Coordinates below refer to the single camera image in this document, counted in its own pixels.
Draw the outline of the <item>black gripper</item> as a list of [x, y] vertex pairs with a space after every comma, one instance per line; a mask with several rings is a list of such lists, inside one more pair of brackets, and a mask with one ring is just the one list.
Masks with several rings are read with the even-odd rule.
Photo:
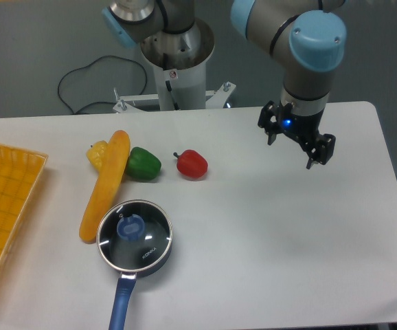
[[320, 134], [319, 124], [323, 110], [315, 115], [296, 115], [292, 112], [291, 103], [276, 105], [273, 101], [267, 102], [260, 111], [258, 126], [264, 129], [267, 135], [267, 144], [270, 146], [277, 135], [297, 142], [308, 155], [307, 169], [313, 164], [325, 165], [333, 156], [336, 137], [332, 134]]

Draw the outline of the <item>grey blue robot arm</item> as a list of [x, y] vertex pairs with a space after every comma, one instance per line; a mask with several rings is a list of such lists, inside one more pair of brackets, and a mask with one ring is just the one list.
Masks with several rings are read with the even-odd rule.
[[[246, 40], [285, 71], [278, 102], [261, 110], [258, 125], [268, 141], [283, 134], [297, 142], [309, 164], [326, 164], [335, 136], [319, 132], [334, 73], [347, 38], [334, 13], [340, 1], [235, 1], [230, 20]], [[203, 109], [206, 62], [214, 34], [195, 15], [193, 1], [113, 1], [102, 10], [124, 47], [139, 46], [152, 65], [161, 110]]]

